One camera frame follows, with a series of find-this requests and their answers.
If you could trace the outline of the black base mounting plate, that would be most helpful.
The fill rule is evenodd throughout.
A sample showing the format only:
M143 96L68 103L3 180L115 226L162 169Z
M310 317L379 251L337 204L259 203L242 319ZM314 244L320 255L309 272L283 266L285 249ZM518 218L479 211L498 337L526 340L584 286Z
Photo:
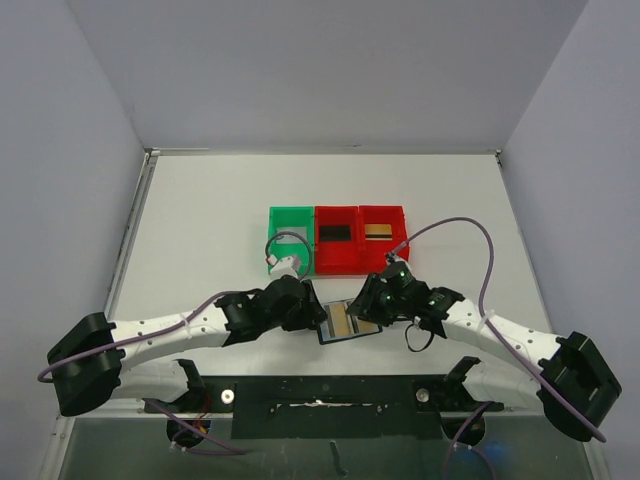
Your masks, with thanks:
M233 440L439 439L451 417L479 405L460 375L426 374L206 376L165 407L224 420Z

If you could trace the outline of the silver card in bin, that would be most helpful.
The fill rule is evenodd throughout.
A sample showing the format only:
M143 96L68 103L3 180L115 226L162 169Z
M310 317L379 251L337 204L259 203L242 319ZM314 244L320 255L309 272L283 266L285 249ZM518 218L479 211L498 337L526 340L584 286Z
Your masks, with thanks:
M307 240L307 230L305 227L278 227L276 234L276 244L299 244Z

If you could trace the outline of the green plastic bin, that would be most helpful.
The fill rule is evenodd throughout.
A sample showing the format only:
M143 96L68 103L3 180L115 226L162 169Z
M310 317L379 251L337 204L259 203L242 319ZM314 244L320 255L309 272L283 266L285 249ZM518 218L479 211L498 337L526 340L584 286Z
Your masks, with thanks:
M271 261L295 255L300 277L315 272L315 210L312 206L271 206L265 257Z

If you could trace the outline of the red plastic bin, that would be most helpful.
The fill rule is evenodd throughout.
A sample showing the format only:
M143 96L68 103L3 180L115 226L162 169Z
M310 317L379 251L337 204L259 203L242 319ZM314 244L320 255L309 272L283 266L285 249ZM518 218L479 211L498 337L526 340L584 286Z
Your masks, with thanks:
M356 206L315 207L315 272L351 275L360 260Z
M361 205L359 214L364 238L362 272L379 273L387 265L386 254L408 238L404 209L400 205Z

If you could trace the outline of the black card in bin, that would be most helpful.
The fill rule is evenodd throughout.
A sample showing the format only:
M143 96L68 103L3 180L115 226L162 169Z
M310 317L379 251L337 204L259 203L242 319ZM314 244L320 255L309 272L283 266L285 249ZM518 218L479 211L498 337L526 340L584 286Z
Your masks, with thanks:
M319 227L320 242L350 242L352 240L349 225L321 225Z

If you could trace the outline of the gold card in bin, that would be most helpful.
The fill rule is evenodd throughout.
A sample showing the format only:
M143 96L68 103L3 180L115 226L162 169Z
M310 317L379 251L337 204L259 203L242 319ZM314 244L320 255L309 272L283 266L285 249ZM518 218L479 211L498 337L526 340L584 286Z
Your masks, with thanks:
M390 224L365 224L364 234L367 241L391 241L393 229Z

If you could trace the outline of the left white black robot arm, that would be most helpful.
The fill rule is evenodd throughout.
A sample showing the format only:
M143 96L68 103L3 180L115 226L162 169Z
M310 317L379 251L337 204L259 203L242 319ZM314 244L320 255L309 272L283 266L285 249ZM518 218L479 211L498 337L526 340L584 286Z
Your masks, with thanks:
M312 282L290 275L263 289L216 293L191 312L138 321L97 312L51 348L38 380L53 385L64 417L116 398L171 404L200 386L196 367L180 353L252 342L277 328L313 329L326 318Z

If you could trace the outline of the black leather card holder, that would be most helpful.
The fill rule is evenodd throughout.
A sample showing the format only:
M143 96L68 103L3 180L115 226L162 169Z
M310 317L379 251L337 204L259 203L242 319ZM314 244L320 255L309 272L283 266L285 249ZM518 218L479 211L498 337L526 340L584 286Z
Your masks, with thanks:
M347 310L352 299L334 301L323 304L327 318L317 327L320 345L328 345L361 337L379 334L383 331L380 325L350 315Z

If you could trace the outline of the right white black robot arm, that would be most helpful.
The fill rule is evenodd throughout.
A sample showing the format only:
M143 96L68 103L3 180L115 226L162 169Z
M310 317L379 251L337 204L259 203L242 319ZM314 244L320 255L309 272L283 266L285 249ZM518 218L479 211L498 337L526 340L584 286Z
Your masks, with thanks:
M620 397L621 384L593 340L541 332L481 309L459 292L429 287L395 262L368 275L347 309L360 320L388 327L409 321L421 330L461 342L512 367L477 366L463 387L481 403L540 410L561 433L581 442L603 440L599 427Z

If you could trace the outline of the gold card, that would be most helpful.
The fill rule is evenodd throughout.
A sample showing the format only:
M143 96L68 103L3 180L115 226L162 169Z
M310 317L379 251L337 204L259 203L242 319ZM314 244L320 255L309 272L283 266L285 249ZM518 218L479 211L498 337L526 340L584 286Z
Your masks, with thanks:
M367 241L391 241L393 229L390 224L365 224L364 234Z
M348 337L353 333L351 318L346 312L343 303L336 303L329 306L331 317L331 332L333 338Z

